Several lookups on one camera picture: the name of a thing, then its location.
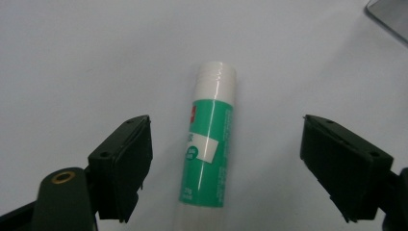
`white plastic tube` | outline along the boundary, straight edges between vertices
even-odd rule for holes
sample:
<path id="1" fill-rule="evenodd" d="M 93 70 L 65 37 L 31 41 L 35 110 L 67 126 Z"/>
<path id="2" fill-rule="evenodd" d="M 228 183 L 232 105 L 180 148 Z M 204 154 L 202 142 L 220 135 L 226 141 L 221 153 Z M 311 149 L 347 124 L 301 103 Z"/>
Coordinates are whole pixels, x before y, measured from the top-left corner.
<path id="1" fill-rule="evenodd" d="M 236 71 L 228 64 L 210 62 L 199 69 L 175 231 L 223 230 L 236 82 Z"/>

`white background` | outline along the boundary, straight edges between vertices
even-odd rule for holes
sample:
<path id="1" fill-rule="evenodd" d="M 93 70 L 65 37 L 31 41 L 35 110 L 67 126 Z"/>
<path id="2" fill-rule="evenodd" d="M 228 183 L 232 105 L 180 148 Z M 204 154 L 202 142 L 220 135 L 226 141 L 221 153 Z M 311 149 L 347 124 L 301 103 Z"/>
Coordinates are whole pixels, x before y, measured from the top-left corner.
<path id="1" fill-rule="evenodd" d="M 303 116 L 339 122 L 408 166 L 408 49 L 367 0 L 0 1 L 0 214 L 86 167 L 124 120 L 149 114 L 154 160 L 128 224 L 171 230 L 195 73 L 237 69 L 227 230 L 381 230 L 345 223 L 299 159 Z"/>

